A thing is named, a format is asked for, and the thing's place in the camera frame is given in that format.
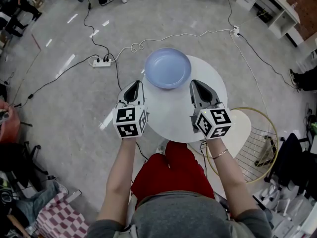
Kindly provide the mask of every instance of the bracelet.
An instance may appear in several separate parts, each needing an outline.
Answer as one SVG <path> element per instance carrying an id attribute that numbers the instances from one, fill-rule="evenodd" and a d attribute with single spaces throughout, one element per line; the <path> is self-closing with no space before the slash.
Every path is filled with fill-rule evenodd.
<path id="1" fill-rule="evenodd" d="M 222 154 L 224 154 L 225 152 L 227 152 L 228 149 L 225 149 L 223 152 L 221 152 L 218 156 L 212 158 L 213 160 L 215 160 L 216 158 L 220 157 Z"/>

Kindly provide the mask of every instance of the red cloth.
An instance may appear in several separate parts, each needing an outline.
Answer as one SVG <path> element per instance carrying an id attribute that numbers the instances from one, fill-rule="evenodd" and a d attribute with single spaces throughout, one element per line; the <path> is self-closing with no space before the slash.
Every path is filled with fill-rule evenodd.
<path id="1" fill-rule="evenodd" d="M 213 189 L 194 154 L 185 143 L 170 141 L 165 155 L 155 153 L 143 165 L 131 191 L 137 197 L 138 205 L 147 196 L 174 190 L 191 191 L 214 198 Z"/>

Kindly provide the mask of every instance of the checkered cloth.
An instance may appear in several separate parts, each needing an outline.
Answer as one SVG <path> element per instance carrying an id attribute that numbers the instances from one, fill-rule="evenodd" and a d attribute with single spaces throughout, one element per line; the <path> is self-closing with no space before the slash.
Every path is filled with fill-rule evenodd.
<path id="1" fill-rule="evenodd" d="M 88 225 L 82 214 L 66 201 L 66 194 L 57 194 L 39 213 L 35 228 L 45 238 L 83 238 Z"/>

